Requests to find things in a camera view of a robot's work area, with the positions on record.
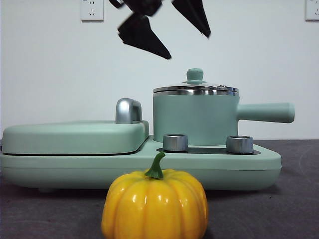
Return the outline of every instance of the stainless steel rim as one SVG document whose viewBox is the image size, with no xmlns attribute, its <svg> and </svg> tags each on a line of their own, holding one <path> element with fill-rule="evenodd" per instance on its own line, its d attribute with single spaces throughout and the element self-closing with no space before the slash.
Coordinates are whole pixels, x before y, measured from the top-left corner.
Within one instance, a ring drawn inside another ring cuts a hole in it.
<svg viewBox="0 0 319 239">
<path fill-rule="evenodd" d="M 223 95 L 223 96 L 238 96 L 235 91 L 219 91 L 219 90 L 176 90 L 176 91 L 159 91 L 154 92 L 153 96 L 168 96 L 168 95 Z"/>
<path fill-rule="evenodd" d="M 186 85 L 186 86 L 160 87 L 160 88 L 154 89 L 153 93 L 162 92 L 162 91 L 185 91 L 185 90 L 239 92 L 239 89 L 234 88 L 234 87 L 227 87 L 225 85 L 216 85 L 216 86 Z"/>
</svg>

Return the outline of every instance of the pot lid knob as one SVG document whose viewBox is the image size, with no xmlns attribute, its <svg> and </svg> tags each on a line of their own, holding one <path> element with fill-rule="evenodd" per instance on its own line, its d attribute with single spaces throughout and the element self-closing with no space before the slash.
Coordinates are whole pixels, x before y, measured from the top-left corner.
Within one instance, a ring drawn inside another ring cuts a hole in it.
<svg viewBox="0 0 319 239">
<path fill-rule="evenodd" d="M 200 68 L 191 68 L 186 75 L 188 84 L 198 85 L 203 83 L 204 72 Z"/>
</svg>

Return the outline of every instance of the pot handle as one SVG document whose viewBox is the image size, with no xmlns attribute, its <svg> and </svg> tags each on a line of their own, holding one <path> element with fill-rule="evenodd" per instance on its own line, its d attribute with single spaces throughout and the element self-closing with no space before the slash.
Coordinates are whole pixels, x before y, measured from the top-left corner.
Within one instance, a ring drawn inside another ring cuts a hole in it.
<svg viewBox="0 0 319 239">
<path fill-rule="evenodd" d="M 238 105 L 237 119 L 291 123 L 295 120 L 295 107 L 291 103 Z"/>
</svg>

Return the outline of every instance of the electric outlet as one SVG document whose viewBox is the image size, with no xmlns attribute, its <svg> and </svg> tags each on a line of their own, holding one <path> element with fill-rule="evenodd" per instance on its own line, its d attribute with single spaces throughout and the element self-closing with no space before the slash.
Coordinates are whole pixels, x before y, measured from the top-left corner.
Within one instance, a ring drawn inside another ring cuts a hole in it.
<svg viewBox="0 0 319 239">
<path fill-rule="evenodd" d="M 319 0 L 306 0 L 306 21 L 319 21 Z"/>
<path fill-rule="evenodd" d="M 80 0 L 82 21 L 103 21 L 104 0 Z"/>
</svg>

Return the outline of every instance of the gray tabletop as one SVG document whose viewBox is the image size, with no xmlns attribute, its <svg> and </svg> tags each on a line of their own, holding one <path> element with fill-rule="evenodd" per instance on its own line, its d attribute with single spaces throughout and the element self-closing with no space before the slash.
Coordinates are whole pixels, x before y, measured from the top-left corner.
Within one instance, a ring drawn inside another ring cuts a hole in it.
<svg viewBox="0 0 319 239">
<path fill-rule="evenodd" d="M 261 191 L 206 191 L 205 239 L 319 238 L 319 140 L 256 140 L 282 156 L 275 185 Z M 1 239 L 102 239 L 106 190 L 41 194 L 0 178 Z"/>
</svg>

